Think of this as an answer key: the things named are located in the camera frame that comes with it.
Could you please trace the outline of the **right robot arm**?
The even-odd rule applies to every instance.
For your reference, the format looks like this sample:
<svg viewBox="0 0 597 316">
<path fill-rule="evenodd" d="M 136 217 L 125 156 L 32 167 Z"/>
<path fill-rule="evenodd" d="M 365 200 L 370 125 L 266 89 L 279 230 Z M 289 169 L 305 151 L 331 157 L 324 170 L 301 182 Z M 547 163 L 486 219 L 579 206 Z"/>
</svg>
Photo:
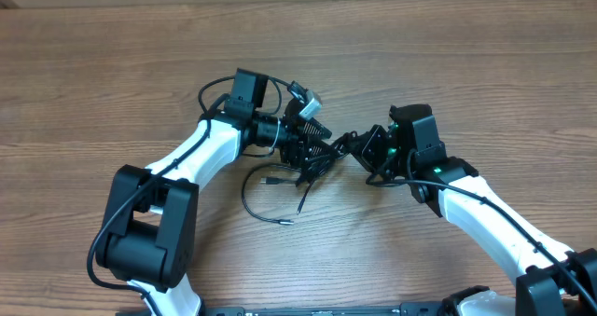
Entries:
<svg viewBox="0 0 597 316">
<path fill-rule="evenodd" d="M 353 135 L 367 185 L 407 185 L 414 199 L 462 229 L 504 271 L 512 297 L 477 285 L 445 297 L 440 315 L 593 315 L 596 251 L 577 252 L 508 206 L 462 158 L 448 156 L 428 104 L 393 106 L 390 123 Z"/>
</svg>

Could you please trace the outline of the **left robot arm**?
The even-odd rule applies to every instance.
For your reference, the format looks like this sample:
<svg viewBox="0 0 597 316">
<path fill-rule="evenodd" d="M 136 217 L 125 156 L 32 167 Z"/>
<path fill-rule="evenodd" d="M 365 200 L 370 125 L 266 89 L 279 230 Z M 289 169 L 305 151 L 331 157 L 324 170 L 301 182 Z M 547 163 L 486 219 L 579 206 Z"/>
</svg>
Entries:
<svg viewBox="0 0 597 316">
<path fill-rule="evenodd" d="M 319 95 L 298 82 L 239 69 L 231 90 L 203 104 L 197 128 L 166 157 L 115 174 L 104 218 L 87 256 L 91 281 L 140 296 L 145 315 L 199 315 L 187 276 L 198 199 L 211 179 L 250 145 L 278 152 L 301 181 L 311 181 L 335 151 L 315 118 Z"/>
</svg>

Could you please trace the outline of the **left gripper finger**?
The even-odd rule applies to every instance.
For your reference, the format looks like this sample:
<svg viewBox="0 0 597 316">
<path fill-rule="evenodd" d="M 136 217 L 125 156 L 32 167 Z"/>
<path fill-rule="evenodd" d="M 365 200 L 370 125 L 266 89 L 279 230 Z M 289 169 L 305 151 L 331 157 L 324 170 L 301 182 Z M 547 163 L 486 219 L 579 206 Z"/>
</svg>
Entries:
<svg viewBox="0 0 597 316">
<path fill-rule="evenodd" d="M 339 159 L 341 155 L 342 153 L 337 147 L 319 139 L 310 139 L 305 142 L 302 162 L 305 166 L 309 166 L 321 161 Z"/>
<path fill-rule="evenodd" d="M 315 118 L 311 118 L 305 122 L 303 133 L 323 139 L 329 139 L 332 136 L 332 132 Z"/>
</svg>

